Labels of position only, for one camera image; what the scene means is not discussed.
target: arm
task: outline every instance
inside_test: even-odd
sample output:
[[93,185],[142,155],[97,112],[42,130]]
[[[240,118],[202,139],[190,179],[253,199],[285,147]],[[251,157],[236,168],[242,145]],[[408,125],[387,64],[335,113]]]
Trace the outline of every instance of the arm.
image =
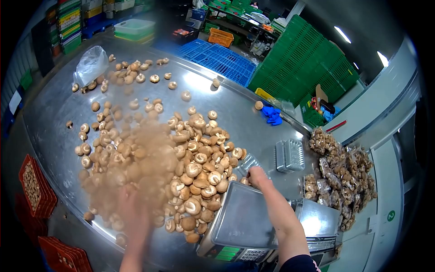
[[144,254],[145,240],[129,239],[119,271],[142,272],[142,258]]
[[279,264],[283,265],[285,261],[297,255],[310,255],[302,224],[287,200],[267,178],[263,169],[258,166],[251,167],[248,179],[261,190],[266,200],[269,219],[278,238]]
[[136,190],[128,185],[120,188],[119,214],[124,221],[124,232],[128,241],[120,272],[142,272],[150,225],[147,208],[138,202]]

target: yellow plastic crate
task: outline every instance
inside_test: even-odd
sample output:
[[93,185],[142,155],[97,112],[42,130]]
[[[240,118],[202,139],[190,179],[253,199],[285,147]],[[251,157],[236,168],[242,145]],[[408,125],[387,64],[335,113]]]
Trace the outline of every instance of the yellow plastic crate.
[[66,21],[68,21],[69,19],[71,19],[73,16],[77,16],[80,15],[80,10],[76,10],[73,13],[71,13],[70,15],[68,15],[68,17],[64,17],[60,20],[58,20],[57,25],[62,25],[64,24]]
[[261,96],[261,97],[264,98],[265,100],[267,100],[267,99],[269,99],[269,98],[274,99],[273,96],[271,96],[270,94],[268,94],[265,90],[263,90],[263,89],[261,89],[261,88],[257,88],[257,89],[255,90],[255,94]]
[[100,14],[101,12],[103,12],[103,6],[99,6],[94,9],[85,11],[83,17],[89,19],[91,17],[94,17],[95,15]]

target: digital weighing scale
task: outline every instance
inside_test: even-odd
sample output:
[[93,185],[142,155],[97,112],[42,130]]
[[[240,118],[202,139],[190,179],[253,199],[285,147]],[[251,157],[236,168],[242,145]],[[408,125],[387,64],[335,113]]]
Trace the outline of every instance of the digital weighing scale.
[[[222,208],[201,239],[197,255],[227,262],[264,261],[278,241],[261,191],[231,181]],[[332,250],[340,212],[302,198],[289,201],[301,221],[310,252]]]

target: white pillar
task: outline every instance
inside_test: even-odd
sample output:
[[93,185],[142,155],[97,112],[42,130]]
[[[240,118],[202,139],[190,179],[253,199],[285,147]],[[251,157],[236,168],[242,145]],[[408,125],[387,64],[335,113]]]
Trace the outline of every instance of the white pillar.
[[293,17],[293,15],[301,14],[301,12],[304,10],[305,2],[302,0],[298,0],[294,7],[291,9],[290,13],[288,14],[287,18],[285,18],[285,21],[288,23],[290,22],[290,19]]

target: red pen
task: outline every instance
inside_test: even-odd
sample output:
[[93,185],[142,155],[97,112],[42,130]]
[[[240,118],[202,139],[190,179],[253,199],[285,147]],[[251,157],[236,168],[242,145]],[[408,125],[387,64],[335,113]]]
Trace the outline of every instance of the red pen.
[[342,125],[346,124],[347,122],[348,122],[347,120],[344,120],[343,122],[341,122],[341,123],[339,123],[339,124],[329,128],[329,129],[327,129],[326,132],[330,132],[331,130],[334,130],[334,129],[338,128],[338,127],[341,127]]

